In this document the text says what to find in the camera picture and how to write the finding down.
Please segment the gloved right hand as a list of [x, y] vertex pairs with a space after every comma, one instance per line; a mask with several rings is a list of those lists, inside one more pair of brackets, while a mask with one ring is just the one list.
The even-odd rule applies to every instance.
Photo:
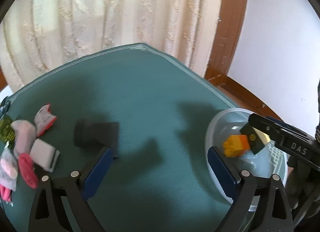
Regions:
[[297, 211], [293, 220], [296, 227], [303, 219], [319, 213], [319, 171], [292, 156], [287, 165], [292, 170], [285, 191], [291, 210]]

